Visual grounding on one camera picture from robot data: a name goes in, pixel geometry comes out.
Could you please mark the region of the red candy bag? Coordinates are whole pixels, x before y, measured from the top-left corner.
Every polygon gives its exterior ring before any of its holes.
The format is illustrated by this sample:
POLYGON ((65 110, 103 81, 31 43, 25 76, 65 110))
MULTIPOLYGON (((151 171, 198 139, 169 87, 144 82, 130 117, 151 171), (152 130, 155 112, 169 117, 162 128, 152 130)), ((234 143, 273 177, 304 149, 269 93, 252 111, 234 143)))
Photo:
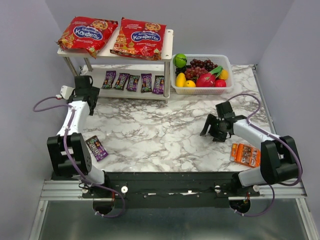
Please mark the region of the red candy bag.
POLYGON ((76 16, 56 43, 64 50, 81 50, 96 58, 117 27, 115 20, 76 16))
POLYGON ((148 61, 161 60, 166 27, 165 24, 123 17, 110 53, 148 61))

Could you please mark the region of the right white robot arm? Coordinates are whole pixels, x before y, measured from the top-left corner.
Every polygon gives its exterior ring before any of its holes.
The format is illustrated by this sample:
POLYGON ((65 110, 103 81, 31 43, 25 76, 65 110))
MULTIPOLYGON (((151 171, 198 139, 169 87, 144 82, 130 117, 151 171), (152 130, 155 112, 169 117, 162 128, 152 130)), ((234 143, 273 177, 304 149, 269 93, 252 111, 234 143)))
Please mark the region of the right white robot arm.
POLYGON ((302 165, 295 140, 291 136, 274 135, 249 121, 244 115, 236 115, 229 101, 216 106, 217 116, 209 114, 201 136, 209 134, 213 142, 223 143, 235 135, 260 150, 260 166, 240 171, 232 176, 231 185, 236 188, 254 185, 286 185, 285 181, 296 179, 290 186, 301 181, 302 165))

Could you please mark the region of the purple M&M pack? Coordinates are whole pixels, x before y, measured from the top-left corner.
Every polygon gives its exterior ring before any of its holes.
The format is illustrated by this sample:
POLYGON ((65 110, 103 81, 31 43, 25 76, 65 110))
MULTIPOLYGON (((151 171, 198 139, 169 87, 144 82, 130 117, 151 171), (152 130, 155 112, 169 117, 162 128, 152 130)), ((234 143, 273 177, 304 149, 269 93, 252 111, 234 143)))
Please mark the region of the purple M&M pack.
POLYGON ((129 92, 136 92, 139 79, 140 79, 139 75, 130 75, 129 79, 128 79, 127 86, 126 86, 126 89, 129 92))
POLYGON ((152 74, 151 73, 142 73, 141 80, 142 80, 141 93, 152 92, 152 74))
POLYGON ((157 95, 163 95, 164 85, 165 85, 165 77, 163 75, 156 75, 152 93, 157 95))
POLYGON ((113 88, 116 89, 116 90, 122 90, 123 91, 124 88, 125 88, 125 84, 126 84, 126 82, 127 82, 127 80, 129 78, 130 78, 130 74, 129 73, 120 73, 113 88))
POLYGON ((96 135, 87 139, 85 143, 93 153, 97 162, 102 161, 109 155, 96 135))
POLYGON ((116 78, 117 72, 115 70, 107 70, 105 72, 104 81, 102 84, 102 89, 111 89, 113 82, 116 78))

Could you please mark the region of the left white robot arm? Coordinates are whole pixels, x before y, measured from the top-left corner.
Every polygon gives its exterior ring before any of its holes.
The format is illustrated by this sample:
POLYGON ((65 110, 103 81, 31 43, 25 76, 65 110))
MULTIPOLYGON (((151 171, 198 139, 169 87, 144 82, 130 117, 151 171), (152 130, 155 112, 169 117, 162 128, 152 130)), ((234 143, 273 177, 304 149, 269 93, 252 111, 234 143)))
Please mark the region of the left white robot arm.
POLYGON ((102 185, 105 173, 92 164, 82 132, 88 116, 94 114, 100 89, 93 86, 90 75, 74 77, 75 87, 62 86, 55 98, 66 100, 68 111, 56 136, 47 139, 47 148, 58 177, 79 177, 87 183, 102 185))

